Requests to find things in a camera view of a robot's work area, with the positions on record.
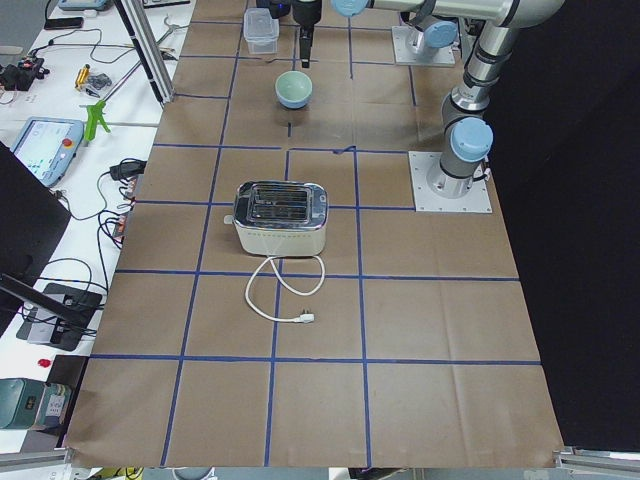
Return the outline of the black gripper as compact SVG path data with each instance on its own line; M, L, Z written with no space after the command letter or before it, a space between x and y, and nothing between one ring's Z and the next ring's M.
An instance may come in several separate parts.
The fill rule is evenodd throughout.
M300 61L301 67L307 68L311 63L313 33L321 20L321 0L292 0L292 15L300 27Z

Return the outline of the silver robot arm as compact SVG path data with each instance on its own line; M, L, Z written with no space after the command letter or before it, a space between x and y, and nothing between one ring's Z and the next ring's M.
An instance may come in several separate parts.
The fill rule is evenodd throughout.
M413 20L428 16L460 17L487 22L474 47L478 62L500 64L511 55L520 29L539 25L552 17L563 1L332 1L344 17L359 15L365 8L414 12Z
M518 33L543 23L562 5L561 1L410 1L398 9L413 27L422 27L430 16L483 23L461 82L443 101L445 143L440 159L427 173L434 193L454 199L471 189L474 172L493 143L493 132L483 120L490 90L511 56Z

